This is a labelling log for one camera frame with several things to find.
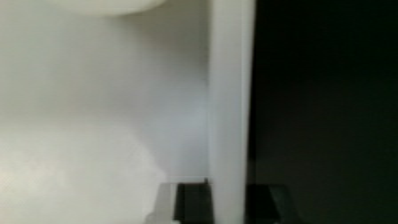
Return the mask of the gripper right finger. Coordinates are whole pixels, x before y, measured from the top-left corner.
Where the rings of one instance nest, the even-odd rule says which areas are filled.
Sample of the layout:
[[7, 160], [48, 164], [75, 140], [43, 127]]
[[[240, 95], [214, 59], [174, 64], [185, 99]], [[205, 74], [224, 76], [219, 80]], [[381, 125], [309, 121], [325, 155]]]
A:
[[251, 184], [245, 196], [245, 224], [302, 224], [285, 185]]

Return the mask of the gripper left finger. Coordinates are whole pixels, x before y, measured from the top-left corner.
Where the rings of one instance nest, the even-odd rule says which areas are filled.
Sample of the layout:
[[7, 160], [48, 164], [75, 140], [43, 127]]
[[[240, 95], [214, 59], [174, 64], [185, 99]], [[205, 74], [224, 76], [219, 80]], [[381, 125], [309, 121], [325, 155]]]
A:
[[206, 179], [160, 185], [144, 224], [214, 224], [214, 196]]

